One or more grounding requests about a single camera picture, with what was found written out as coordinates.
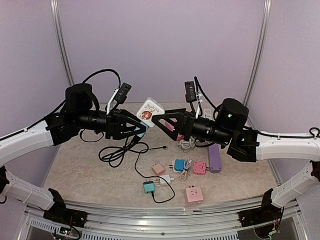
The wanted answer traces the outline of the pink socket adapter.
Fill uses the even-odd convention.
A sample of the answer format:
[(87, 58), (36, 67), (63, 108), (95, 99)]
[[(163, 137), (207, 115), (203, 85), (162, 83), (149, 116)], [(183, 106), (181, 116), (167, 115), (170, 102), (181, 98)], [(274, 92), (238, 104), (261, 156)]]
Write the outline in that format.
[(207, 164), (204, 161), (195, 161), (193, 163), (192, 171), (195, 175), (203, 176), (207, 171)]

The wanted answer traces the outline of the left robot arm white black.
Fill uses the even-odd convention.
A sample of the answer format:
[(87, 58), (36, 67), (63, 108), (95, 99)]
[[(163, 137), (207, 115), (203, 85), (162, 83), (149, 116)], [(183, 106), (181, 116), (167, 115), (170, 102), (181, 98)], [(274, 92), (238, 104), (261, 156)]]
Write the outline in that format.
[(122, 140), (133, 137), (137, 142), (147, 126), (135, 115), (119, 109), (131, 85), (118, 83), (105, 110), (100, 110), (98, 98), (88, 80), (101, 73), (120, 75), (114, 69), (102, 69), (89, 75), (83, 82), (65, 90), (65, 99), (51, 113), (32, 125), (0, 139), (0, 194), (36, 206), (63, 223), (70, 211), (58, 191), (44, 189), (22, 180), (9, 172), (5, 165), (10, 161), (39, 149), (58, 146), (76, 137), (83, 130), (102, 134), (106, 139)]

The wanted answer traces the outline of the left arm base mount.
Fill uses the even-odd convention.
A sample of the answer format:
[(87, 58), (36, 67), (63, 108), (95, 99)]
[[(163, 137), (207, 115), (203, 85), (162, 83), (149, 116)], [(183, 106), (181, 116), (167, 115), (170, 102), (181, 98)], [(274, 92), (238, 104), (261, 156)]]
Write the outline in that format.
[(43, 217), (56, 223), (83, 228), (87, 221), (88, 213), (81, 210), (67, 208), (58, 191), (52, 188), (49, 188), (48, 191), (53, 197), (53, 205), (48, 210), (44, 210)]

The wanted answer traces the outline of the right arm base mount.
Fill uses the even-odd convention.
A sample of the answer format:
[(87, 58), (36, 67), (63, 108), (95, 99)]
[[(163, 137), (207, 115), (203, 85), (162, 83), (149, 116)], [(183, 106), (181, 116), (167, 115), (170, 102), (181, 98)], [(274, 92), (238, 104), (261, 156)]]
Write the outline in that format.
[(283, 209), (272, 205), (271, 196), (273, 190), (271, 188), (263, 194), (260, 207), (239, 212), (238, 216), (242, 227), (258, 225), (282, 218)]

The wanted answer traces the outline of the white cube socket adapter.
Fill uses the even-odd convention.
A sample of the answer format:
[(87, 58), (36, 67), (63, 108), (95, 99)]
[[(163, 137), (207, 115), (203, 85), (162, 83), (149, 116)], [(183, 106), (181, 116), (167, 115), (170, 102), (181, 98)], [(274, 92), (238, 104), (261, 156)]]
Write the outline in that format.
[(155, 124), (152, 122), (152, 117), (163, 115), (164, 113), (165, 110), (163, 106), (152, 97), (148, 97), (137, 111), (136, 117), (148, 127), (153, 128)]

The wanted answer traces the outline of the pink cube socket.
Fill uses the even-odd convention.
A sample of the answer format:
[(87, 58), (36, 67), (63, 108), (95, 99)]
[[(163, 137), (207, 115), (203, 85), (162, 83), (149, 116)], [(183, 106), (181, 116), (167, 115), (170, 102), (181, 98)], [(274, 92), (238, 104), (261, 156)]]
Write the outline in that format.
[(199, 186), (189, 186), (184, 191), (187, 207), (200, 205), (204, 201), (202, 189)]

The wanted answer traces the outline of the blue plug adapter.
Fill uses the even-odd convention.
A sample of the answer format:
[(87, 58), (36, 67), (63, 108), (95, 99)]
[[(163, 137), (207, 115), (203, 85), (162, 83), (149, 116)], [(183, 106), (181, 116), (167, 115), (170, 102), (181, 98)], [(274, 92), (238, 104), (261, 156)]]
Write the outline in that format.
[(184, 159), (175, 159), (169, 164), (169, 168), (175, 173), (180, 174), (184, 171), (186, 161)]

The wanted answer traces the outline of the white usb charger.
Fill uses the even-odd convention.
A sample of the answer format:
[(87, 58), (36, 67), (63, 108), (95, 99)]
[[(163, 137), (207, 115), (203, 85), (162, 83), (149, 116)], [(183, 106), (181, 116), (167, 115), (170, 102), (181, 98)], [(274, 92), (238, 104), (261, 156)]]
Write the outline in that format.
[(170, 185), (171, 182), (174, 180), (169, 174), (161, 175), (160, 178), (157, 180), (160, 186)]

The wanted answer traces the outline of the pink triangular socket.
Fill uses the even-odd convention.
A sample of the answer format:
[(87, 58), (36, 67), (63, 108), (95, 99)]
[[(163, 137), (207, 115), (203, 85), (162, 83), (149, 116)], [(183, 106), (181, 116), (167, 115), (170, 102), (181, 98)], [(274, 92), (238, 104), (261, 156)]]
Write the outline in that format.
[[(168, 128), (170, 131), (173, 131), (173, 130), (174, 130), (174, 126), (171, 125), (169, 122), (166, 121), (166, 122), (164, 123), (164, 125), (165, 125), (165, 127)], [(176, 142), (179, 142), (179, 141), (181, 141), (181, 140), (183, 140), (183, 139), (184, 139), (184, 136), (181, 135), (181, 134), (178, 134), (177, 137), (176, 137), (176, 139), (175, 139), (175, 141), (176, 141)]]

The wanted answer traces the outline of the teal usb charger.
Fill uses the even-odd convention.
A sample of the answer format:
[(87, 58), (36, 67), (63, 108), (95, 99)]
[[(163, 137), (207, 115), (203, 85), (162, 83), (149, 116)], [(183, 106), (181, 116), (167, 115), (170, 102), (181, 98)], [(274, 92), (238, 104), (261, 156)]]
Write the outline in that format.
[(145, 194), (152, 194), (156, 191), (153, 181), (146, 181), (143, 183), (143, 190)]

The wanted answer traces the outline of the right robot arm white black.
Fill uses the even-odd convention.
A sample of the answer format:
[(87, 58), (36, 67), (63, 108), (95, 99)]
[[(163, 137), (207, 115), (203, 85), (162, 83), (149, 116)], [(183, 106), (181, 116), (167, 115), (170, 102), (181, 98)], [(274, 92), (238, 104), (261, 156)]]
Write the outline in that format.
[(308, 133), (268, 133), (246, 126), (249, 109), (234, 98), (214, 108), (213, 119), (184, 108), (166, 110), (151, 120), (172, 140), (182, 135), (227, 147), (227, 154), (240, 162), (271, 159), (307, 160), (306, 166), (282, 185), (264, 193), (256, 218), (266, 222), (288, 202), (320, 183), (320, 130)]

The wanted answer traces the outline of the pink charger plug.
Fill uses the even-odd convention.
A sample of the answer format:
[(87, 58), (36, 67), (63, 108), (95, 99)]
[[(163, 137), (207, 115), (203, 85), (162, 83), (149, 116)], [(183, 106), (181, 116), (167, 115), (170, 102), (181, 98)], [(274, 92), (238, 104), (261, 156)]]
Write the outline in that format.
[(154, 164), (151, 169), (156, 176), (162, 176), (166, 173), (165, 168), (160, 163)]

